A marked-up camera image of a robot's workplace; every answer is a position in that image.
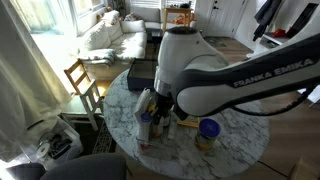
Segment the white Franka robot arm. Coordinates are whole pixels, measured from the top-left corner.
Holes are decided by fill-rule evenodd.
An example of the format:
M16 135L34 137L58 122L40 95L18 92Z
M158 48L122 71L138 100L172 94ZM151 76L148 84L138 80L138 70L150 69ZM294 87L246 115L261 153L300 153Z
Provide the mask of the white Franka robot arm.
M170 110L184 120L206 117L245 102L294 90L304 93L283 110L296 107L320 81L320 16L314 13L302 30L284 44L229 64L198 30L167 30L160 45L155 75L159 121Z

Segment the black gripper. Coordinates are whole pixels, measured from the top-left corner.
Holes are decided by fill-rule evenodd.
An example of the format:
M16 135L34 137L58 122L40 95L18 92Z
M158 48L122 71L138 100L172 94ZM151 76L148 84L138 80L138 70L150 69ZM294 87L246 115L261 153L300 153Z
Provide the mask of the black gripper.
M168 111L172 108L174 101L171 97L162 96L160 94L155 95L155 105L157 108L156 113L153 115L153 120L156 125L160 123L161 118L165 118Z

